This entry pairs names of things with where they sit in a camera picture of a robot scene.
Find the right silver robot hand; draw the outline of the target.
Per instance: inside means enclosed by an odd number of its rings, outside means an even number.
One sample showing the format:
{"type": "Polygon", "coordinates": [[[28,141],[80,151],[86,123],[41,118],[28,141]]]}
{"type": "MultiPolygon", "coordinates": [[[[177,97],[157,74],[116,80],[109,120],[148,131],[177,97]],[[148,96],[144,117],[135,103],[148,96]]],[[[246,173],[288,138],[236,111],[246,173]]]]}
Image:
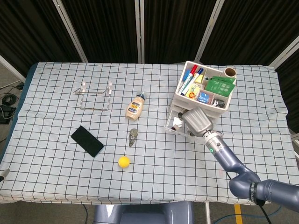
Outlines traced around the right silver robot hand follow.
{"type": "Polygon", "coordinates": [[[193,108],[184,113],[179,112],[178,117],[190,129],[189,135],[192,137],[203,137],[205,133],[212,131],[214,128],[212,121],[200,107],[193,108]]]}

